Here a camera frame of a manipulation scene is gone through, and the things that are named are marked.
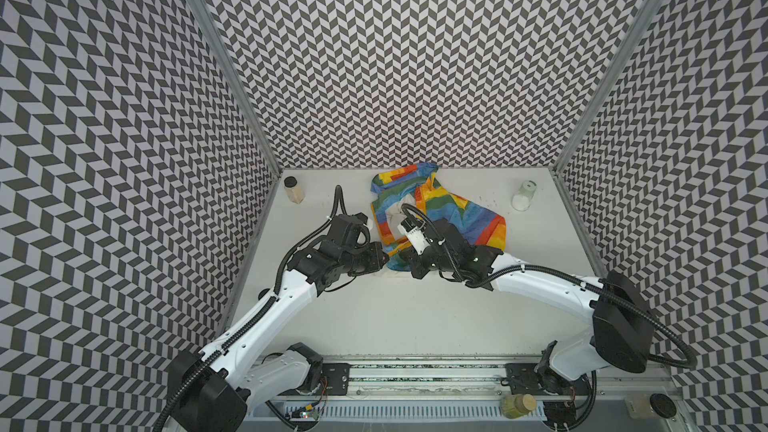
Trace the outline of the rainbow coloured jacket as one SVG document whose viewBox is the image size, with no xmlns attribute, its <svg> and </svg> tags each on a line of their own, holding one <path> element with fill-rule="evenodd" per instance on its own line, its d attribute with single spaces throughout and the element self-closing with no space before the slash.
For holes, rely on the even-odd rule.
<svg viewBox="0 0 768 432">
<path fill-rule="evenodd" d="M 418 162 L 399 169 L 381 172 L 371 181 L 376 199 L 371 203 L 383 248 L 390 257 L 387 267 L 407 272 L 409 266 L 402 252 L 410 245 L 398 231 L 405 218 L 404 203 L 414 205 L 430 220 L 445 219 L 458 229 L 472 245 L 506 248 L 506 220 L 503 216 L 444 188 L 437 179 L 439 166 Z"/>
</svg>

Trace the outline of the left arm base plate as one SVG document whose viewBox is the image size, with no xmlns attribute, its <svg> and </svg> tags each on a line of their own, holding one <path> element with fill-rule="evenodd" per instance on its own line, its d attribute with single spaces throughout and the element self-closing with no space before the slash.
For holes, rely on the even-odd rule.
<svg viewBox="0 0 768 432">
<path fill-rule="evenodd" d="M 350 363 L 324 363 L 321 369 L 321 388 L 327 396 L 346 396 L 349 389 L 350 373 Z"/>
</svg>

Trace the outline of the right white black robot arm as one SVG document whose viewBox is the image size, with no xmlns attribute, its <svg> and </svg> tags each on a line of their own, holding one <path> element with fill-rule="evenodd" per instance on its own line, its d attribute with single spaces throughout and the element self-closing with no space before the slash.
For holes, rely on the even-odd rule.
<svg viewBox="0 0 768 432">
<path fill-rule="evenodd" d="M 406 218 L 398 226 L 408 246 L 402 254 L 412 275 L 435 271 L 471 289 L 517 294 L 570 314 L 581 330 L 554 339 L 533 374 L 540 388 L 559 394 L 606 367 L 639 374 L 648 363 L 693 369 L 692 347 L 664 325 L 625 276 L 576 276 L 527 263 L 487 245 L 472 245 L 446 220 Z"/>
</svg>

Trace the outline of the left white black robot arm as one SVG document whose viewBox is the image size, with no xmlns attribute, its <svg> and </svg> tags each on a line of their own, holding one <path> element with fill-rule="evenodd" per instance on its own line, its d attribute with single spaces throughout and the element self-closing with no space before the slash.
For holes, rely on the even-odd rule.
<svg viewBox="0 0 768 432">
<path fill-rule="evenodd" d="M 168 367 L 166 403 L 155 431 L 235 431 L 257 404 L 302 386 L 312 361 L 295 350 L 260 364 L 278 333 L 343 275 L 380 271 L 388 262 L 364 213 L 339 213 L 284 256 L 275 284 L 201 351 L 179 353 Z"/>
</svg>

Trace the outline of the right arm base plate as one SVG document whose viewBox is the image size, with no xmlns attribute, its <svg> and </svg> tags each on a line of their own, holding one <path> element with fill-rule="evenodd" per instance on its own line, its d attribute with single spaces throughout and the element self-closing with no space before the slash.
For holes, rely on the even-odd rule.
<svg viewBox="0 0 768 432">
<path fill-rule="evenodd" d="M 574 398 L 586 397 L 591 390 L 587 375 L 574 382 L 559 378 L 541 378 L 535 371 L 535 364 L 527 362 L 507 363 L 504 369 L 505 378 L 502 384 L 507 386 L 512 394 Z"/>
</svg>

